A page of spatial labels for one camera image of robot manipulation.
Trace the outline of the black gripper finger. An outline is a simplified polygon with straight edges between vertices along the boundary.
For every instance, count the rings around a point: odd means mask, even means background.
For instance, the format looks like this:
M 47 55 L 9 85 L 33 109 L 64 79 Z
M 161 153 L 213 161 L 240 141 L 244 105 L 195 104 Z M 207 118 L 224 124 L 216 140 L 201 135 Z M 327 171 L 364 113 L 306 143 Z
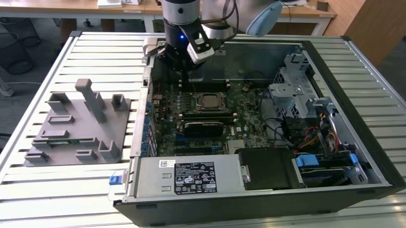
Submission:
M 176 89 L 184 90 L 187 81 L 187 58 L 184 50 L 172 46 L 165 46 L 157 55 L 157 60 L 163 66 L 161 82 L 167 86 L 173 86 Z
M 203 65 L 203 62 L 199 63 L 199 64 L 195 64 L 193 62 L 187 62 L 185 63 L 185 81 L 189 80 L 189 76 L 193 74 L 195 71 L 199 70 L 201 65 Z

